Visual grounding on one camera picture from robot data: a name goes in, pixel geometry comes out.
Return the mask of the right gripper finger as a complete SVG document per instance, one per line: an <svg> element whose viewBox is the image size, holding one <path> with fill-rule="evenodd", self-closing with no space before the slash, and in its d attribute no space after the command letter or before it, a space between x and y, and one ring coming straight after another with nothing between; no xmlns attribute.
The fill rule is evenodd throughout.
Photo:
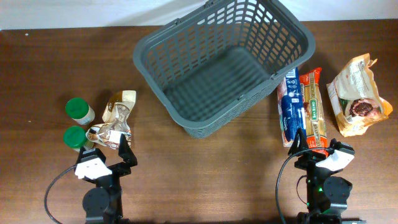
<svg viewBox="0 0 398 224"><path fill-rule="evenodd" d="M355 151L351 145L344 143L344 142L337 141L336 139L332 139L330 141L329 148L332 152L341 151L341 152L345 152L347 154L355 155Z"/></svg>
<svg viewBox="0 0 398 224"><path fill-rule="evenodd" d="M302 128L298 128L297 133L294 137L294 141L289 149L288 155L292 156L298 152L302 152L309 149L307 143L307 135L304 133Z"/></svg>

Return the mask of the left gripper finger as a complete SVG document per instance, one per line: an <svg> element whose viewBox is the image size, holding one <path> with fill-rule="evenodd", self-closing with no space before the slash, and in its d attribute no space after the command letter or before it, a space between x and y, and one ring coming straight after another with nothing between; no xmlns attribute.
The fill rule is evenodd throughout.
<svg viewBox="0 0 398 224"><path fill-rule="evenodd" d="M89 150L86 150L85 148L81 148L78 158L76 160L76 164L86 162L92 159L99 158L103 163L106 162L106 156L102 153L102 151L99 148L92 148Z"/></svg>
<svg viewBox="0 0 398 224"><path fill-rule="evenodd" d="M128 140L124 134L120 137L118 156L123 159L123 162L129 167L137 165L137 157L131 150Z"/></svg>

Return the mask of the green lid jar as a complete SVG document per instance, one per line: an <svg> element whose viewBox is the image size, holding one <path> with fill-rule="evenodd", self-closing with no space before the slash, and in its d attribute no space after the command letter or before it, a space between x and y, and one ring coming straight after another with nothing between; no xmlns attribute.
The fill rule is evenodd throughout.
<svg viewBox="0 0 398 224"><path fill-rule="evenodd" d="M72 98L65 106L69 117L80 125L88 125L95 119L95 112L83 98Z"/></svg>
<svg viewBox="0 0 398 224"><path fill-rule="evenodd" d="M80 126L69 127L63 134L63 141L76 152L80 152L82 147L84 150L94 147L94 142L88 140L85 130Z"/></svg>

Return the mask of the beige brown snack pouch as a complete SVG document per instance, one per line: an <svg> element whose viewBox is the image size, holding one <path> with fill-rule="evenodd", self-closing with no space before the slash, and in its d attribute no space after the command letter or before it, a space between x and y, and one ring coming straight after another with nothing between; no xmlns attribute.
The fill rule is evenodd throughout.
<svg viewBox="0 0 398 224"><path fill-rule="evenodd" d="M102 124L93 125L86 132L89 141L118 149L120 138L125 136L126 141L131 145L131 129L127 119L136 104L136 90L123 90L115 93L108 101L102 115Z"/></svg>

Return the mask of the blue rectangular food box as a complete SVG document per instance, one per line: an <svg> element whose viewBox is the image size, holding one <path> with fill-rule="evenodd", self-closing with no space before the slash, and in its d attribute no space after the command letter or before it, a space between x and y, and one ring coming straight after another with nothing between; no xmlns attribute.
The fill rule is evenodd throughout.
<svg viewBox="0 0 398 224"><path fill-rule="evenodd" d="M277 107L279 112L282 144L290 147L299 128L306 133L303 96L298 68L289 71L277 86Z"/></svg>

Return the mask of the tan orange snack pouch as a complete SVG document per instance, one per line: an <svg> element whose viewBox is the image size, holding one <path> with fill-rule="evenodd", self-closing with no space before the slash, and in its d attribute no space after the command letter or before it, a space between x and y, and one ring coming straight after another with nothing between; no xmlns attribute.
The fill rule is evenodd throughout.
<svg viewBox="0 0 398 224"><path fill-rule="evenodd" d="M363 135L368 127L384 121L392 105L379 96L370 54L352 58L326 85L339 132L344 137Z"/></svg>

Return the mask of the red orange pasta packet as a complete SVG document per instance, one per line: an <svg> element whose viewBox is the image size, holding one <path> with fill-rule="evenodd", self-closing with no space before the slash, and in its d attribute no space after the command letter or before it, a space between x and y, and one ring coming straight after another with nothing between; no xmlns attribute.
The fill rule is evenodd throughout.
<svg viewBox="0 0 398 224"><path fill-rule="evenodd" d="M319 88L321 71L321 67L315 68L300 75L299 80L305 110L307 144L309 148L315 148L315 152L328 157L329 153L321 149L327 147L326 122Z"/></svg>

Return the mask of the grey plastic shopping basket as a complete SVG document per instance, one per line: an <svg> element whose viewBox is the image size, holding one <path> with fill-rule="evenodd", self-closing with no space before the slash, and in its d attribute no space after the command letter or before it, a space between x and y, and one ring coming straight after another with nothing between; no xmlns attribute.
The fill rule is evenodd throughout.
<svg viewBox="0 0 398 224"><path fill-rule="evenodd" d="M208 1L141 39L133 61L171 118L205 138L270 95L315 47L279 1Z"/></svg>

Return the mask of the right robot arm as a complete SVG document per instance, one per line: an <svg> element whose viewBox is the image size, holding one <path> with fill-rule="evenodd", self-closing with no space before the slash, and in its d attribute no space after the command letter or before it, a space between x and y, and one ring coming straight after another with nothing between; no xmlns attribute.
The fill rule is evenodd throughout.
<svg viewBox="0 0 398 224"><path fill-rule="evenodd" d="M297 223L342 223L353 185L336 174L354 159L352 146L332 139L328 147L311 149L298 129L288 155L297 157L294 166L306 172L308 211L297 215Z"/></svg>

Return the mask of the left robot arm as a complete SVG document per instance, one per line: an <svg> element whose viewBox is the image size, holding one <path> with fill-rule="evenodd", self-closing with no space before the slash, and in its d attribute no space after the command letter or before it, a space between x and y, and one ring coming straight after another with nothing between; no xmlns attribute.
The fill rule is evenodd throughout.
<svg viewBox="0 0 398 224"><path fill-rule="evenodd" d="M106 156L98 148L81 149L78 155L75 175L79 179L95 184L82 200L86 223L123 222L123 190L120 178L131 174L131 168L137 165L137 157L124 134L120 136L118 156L122 162L107 166Z"/></svg>

